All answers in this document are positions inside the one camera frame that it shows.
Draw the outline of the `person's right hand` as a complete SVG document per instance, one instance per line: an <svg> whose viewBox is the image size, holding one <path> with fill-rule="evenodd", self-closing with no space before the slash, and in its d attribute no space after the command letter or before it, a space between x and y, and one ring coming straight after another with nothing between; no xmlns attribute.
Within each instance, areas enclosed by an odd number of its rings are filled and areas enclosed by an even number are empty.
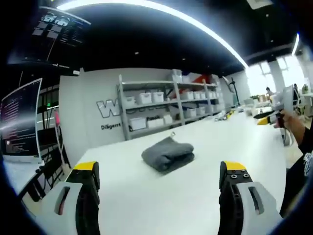
<svg viewBox="0 0 313 235"><path fill-rule="evenodd" d="M293 134L298 145L303 142L306 127L304 124L293 114L286 112L285 110L280 111L284 126Z"/></svg>

